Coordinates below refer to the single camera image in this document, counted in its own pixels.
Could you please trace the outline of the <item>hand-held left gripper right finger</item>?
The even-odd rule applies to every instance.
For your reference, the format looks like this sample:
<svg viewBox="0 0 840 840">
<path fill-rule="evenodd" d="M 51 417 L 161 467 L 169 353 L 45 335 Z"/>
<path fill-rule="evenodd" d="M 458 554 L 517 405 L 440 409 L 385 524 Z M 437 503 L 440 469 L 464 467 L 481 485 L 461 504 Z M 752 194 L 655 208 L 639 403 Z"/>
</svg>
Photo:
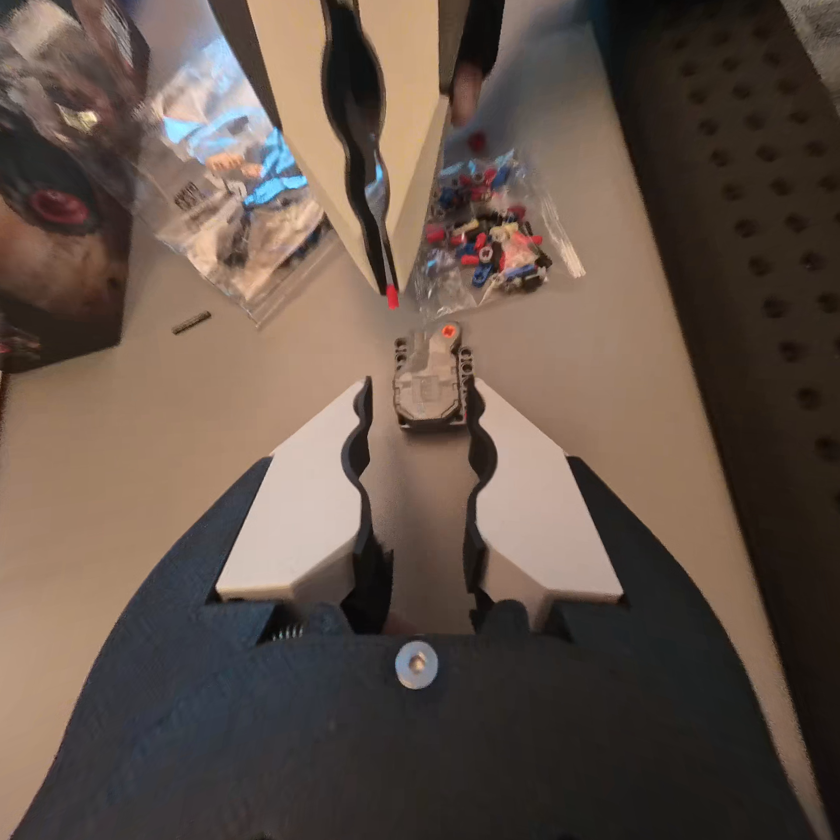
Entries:
<svg viewBox="0 0 840 840">
<path fill-rule="evenodd" d="M 624 595 L 565 450 L 476 378 L 466 391 L 468 462 L 463 565 L 479 629 L 517 602 L 542 631 L 557 602 L 616 605 Z"/>
</svg>

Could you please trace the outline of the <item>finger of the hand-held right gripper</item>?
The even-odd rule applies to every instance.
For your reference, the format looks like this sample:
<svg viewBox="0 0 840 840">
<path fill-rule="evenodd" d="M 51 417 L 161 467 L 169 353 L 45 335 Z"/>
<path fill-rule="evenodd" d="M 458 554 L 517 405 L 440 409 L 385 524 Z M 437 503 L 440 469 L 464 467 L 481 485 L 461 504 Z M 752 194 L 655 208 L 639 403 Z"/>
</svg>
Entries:
<svg viewBox="0 0 840 840">
<path fill-rule="evenodd" d="M 381 77 L 384 231 L 403 292 L 423 237 L 448 110 L 439 84 L 438 2 L 360 1 L 358 7 Z"/>
<path fill-rule="evenodd" d="M 283 133 L 344 247 L 371 286 L 388 294 L 379 226 L 366 201 L 364 153 L 350 126 L 347 35 L 352 3 L 249 2 Z"/>
</svg>

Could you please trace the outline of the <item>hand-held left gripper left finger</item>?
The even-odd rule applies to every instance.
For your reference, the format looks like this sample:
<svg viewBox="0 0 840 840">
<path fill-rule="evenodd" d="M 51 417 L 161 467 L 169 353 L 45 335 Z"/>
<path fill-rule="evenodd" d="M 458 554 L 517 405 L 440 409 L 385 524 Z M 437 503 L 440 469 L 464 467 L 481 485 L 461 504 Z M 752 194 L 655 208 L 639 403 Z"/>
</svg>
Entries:
<svg viewBox="0 0 840 840">
<path fill-rule="evenodd" d="M 298 613 L 331 603 L 357 634 L 383 630 L 393 557 L 375 535 L 362 482 L 372 421 L 365 376 L 272 450 L 215 584 L 223 602 L 274 602 Z"/>
</svg>

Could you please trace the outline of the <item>clear bag of small pins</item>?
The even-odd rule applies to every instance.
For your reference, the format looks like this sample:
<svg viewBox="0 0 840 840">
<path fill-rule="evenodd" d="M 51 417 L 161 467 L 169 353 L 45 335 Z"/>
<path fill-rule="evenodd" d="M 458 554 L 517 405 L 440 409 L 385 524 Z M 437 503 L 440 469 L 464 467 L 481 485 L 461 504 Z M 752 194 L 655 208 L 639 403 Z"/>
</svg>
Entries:
<svg viewBox="0 0 840 840">
<path fill-rule="evenodd" d="M 523 150 L 514 146 L 441 163 L 409 280 L 424 321 L 585 277 L 556 202 Z"/>
</svg>

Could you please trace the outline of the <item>grey toy motor block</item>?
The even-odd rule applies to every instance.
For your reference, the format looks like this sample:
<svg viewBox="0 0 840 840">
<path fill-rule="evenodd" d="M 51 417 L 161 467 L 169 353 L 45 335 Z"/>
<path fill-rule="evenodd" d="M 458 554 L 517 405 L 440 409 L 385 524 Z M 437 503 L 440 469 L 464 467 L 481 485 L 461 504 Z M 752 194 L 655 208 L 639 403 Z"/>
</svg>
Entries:
<svg viewBox="0 0 840 840">
<path fill-rule="evenodd" d="M 466 426 L 474 357 L 456 320 L 413 329 L 394 341 L 393 407 L 402 431 L 443 432 Z"/>
</svg>

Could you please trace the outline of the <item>grey desk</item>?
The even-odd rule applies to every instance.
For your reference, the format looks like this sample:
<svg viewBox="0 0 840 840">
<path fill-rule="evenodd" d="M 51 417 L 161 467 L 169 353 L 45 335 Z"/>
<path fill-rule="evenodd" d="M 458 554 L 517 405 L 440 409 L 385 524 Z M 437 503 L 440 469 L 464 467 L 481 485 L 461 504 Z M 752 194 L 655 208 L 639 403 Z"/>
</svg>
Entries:
<svg viewBox="0 0 840 840">
<path fill-rule="evenodd" d="M 680 562 L 741 656 L 784 768 L 831 838 L 665 273 L 589 25 L 515 3 L 486 107 L 523 144 L 581 280 L 466 318 L 479 376 L 623 500 Z M 204 310 L 181 335 L 172 328 Z M 167 550 L 260 457 L 349 385 L 374 385 L 376 533 L 397 615 L 465 632 L 460 565 L 475 475 L 460 435 L 405 436 L 389 312 L 338 248 L 263 329 L 134 231 L 115 349 L 15 376 L 2 432 L 2 838 L 45 781 L 92 664 Z"/>
</svg>

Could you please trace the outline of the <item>person's right hand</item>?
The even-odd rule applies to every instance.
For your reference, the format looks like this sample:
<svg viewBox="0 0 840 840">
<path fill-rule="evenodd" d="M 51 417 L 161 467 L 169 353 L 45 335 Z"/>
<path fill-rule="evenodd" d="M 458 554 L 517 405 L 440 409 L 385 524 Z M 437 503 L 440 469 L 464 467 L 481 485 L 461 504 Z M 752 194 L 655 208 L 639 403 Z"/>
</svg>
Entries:
<svg viewBox="0 0 840 840">
<path fill-rule="evenodd" d="M 450 122 L 454 128 L 461 129 L 474 118 L 484 79 L 479 66 L 468 61 L 456 65 L 449 89 Z"/>
</svg>

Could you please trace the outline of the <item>clear bag of mixed parts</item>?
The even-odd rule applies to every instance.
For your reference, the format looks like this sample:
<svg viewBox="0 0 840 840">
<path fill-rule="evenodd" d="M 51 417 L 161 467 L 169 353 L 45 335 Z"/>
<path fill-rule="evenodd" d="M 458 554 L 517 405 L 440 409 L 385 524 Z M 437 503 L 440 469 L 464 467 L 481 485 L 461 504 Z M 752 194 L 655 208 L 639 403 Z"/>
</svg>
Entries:
<svg viewBox="0 0 840 840">
<path fill-rule="evenodd" d="M 137 117 L 135 209 L 252 322 L 271 319 L 334 235 L 225 38 L 194 51 Z"/>
</svg>

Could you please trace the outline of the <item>toy truck set box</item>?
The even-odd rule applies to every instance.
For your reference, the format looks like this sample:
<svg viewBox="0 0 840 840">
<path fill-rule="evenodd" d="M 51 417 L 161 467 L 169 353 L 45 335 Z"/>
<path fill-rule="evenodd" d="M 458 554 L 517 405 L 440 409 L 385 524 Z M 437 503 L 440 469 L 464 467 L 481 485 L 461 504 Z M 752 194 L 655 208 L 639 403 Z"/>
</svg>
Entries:
<svg viewBox="0 0 840 840">
<path fill-rule="evenodd" d="M 2 373 L 119 344 L 139 158 L 102 181 L 33 129 L 4 127 L 1 88 Z"/>
</svg>

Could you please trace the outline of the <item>dark perforated mat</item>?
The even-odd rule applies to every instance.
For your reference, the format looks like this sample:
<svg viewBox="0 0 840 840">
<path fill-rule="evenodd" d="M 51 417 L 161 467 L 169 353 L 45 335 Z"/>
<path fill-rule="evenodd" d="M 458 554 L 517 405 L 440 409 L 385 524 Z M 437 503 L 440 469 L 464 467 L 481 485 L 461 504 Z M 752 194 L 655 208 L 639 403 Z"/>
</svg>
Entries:
<svg viewBox="0 0 840 840">
<path fill-rule="evenodd" d="M 838 837 L 837 111 L 782 2 L 591 21 Z"/>
</svg>

